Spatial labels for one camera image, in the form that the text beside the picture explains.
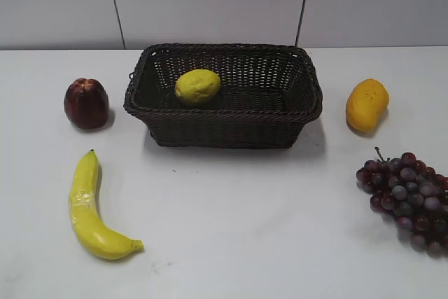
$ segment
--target yellow mango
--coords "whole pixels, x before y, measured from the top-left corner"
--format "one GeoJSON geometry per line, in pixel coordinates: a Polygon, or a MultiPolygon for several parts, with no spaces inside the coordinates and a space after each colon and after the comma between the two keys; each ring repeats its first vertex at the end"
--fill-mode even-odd
{"type": "Polygon", "coordinates": [[[361,132],[372,131],[389,104],[389,93],[381,82],[369,78],[351,92],[346,105],[347,122],[361,132]]]}

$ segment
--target red apple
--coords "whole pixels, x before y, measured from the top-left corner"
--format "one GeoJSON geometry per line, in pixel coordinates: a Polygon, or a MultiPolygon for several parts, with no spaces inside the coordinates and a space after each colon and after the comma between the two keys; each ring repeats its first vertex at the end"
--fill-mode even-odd
{"type": "Polygon", "coordinates": [[[109,99],[100,82],[78,78],[65,93],[64,110],[68,119],[80,129],[96,129],[106,124],[109,99]]]}

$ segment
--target bunch of grapes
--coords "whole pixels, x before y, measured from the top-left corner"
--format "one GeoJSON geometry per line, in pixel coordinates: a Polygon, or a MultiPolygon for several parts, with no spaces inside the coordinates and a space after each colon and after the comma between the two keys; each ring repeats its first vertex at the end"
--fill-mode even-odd
{"type": "Polygon", "coordinates": [[[356,172],[373,211],[389,214],[400,228],[413,232],[411,245],[438,255],[448,250],[448,178],[417,160],[413,153],[401,158],[368,160],[356,172]]]}

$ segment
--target banana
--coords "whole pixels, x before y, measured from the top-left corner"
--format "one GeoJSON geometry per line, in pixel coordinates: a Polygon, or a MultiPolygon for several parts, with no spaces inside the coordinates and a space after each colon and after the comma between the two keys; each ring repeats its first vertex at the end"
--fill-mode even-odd
{"type": "Polygon", "coordinates": [[[107,228],[100,219],[95,205],[98,170],[98,158],[93,150],[84,155],[76,167],[69,197],[69,211],[79,242],[90,253],[109,260],[143,250],[141,241],[107,228]]]}

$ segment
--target lemon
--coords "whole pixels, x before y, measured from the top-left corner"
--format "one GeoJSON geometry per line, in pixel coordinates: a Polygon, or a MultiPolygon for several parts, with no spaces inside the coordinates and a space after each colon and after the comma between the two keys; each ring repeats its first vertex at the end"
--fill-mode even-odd
{"type": "Polygon", "coordinates": [[[197,106],[212,99],[220,86],[221,79],[217,73],[208,69],[195,69],[179,77],[175,93],[182,103],[197,106]]]}

